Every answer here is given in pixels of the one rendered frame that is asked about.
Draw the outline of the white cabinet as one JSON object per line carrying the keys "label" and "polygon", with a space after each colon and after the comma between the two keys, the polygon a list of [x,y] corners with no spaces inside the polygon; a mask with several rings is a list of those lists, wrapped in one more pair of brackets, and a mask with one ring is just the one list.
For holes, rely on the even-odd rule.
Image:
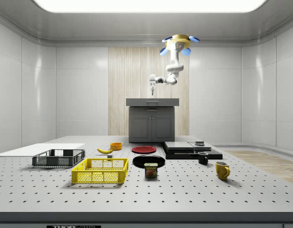
{"label": "white cabinet", "polygon": [[130,107],[129,142],[173,142],[175,140],[174,107]]}

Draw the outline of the red plate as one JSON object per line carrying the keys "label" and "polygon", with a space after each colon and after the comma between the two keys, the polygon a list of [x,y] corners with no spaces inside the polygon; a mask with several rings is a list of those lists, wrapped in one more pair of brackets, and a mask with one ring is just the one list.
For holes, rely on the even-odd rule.
{"label": "red plate", "polygon": [[156,152],[156,147],[153,146],[136,146],[132,148],[132,152],[139,154],[149,154]]}

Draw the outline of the black stove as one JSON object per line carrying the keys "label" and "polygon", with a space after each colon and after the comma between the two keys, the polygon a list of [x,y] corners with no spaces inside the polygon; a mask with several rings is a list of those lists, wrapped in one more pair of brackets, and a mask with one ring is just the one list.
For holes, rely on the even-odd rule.
{"label": "black stove", "polygon": [[222,159],[223,155],[208,145],[194,142],[163,142],[166,159],[198,159],[198,152],[208,153],[209,159]]}

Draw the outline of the black plate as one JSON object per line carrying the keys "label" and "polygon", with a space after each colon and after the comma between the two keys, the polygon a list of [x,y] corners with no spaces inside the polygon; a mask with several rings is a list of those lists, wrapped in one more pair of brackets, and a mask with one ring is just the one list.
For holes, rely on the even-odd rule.
{"label": "black plate", "polygon": [[160,168],[164,166],[165,159],[157,155],[142,155],[133,159],[133,164],[139,168],[144,168],[145,163],[157,163]]}

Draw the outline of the flat-sided can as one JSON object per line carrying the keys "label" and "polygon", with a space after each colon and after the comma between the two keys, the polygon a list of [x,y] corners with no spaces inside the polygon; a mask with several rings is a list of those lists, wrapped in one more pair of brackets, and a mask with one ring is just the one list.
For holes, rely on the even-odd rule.
{"label": "flat-sided can", "polygon": [[158,163],[145,163],[145,177],[157,177]]}

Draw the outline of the black mug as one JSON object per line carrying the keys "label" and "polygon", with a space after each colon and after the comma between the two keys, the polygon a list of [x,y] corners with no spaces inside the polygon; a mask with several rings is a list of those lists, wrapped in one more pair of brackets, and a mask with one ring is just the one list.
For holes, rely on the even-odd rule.
{"label": "black mug", "polygon": [[208,164],[208,153],[207,152],[198,152],[198,162],[203,165]]}

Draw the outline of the yellow basket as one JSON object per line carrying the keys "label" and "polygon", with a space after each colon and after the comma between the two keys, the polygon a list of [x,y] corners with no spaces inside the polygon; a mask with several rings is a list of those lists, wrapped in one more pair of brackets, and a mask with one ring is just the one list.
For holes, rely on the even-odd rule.
{"label": "yellow basket", "polygon": [[124,183],[128,158],[87,158],[71,170],[72,183]]}

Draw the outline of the yellow mug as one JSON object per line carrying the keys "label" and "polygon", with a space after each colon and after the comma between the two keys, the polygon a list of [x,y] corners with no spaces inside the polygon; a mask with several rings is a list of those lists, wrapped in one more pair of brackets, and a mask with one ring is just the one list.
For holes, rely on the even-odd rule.
{"label": "yellow mug", "polygon": [[226,180],[230,175],[229,164],[223,161],[217,161],[215,163],[216,174],[219,179]]}

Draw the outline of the dark grey basket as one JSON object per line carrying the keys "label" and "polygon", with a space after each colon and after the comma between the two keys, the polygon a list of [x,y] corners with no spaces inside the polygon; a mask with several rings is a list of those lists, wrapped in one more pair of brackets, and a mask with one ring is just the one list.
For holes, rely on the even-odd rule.
{"label": "dark grey basket", "polygon": [[51,149],[32,157],[34,167],[73,167],[85,158],[85,150]]}

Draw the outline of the white board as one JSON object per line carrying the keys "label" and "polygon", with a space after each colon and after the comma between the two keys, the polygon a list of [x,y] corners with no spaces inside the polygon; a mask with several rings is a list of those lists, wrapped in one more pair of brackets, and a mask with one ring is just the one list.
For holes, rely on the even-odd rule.
{"label": "white board", "polygon": [[50,149],[77,149],[84,143],[37,143],[0,153],[0,156],[34,156]]}

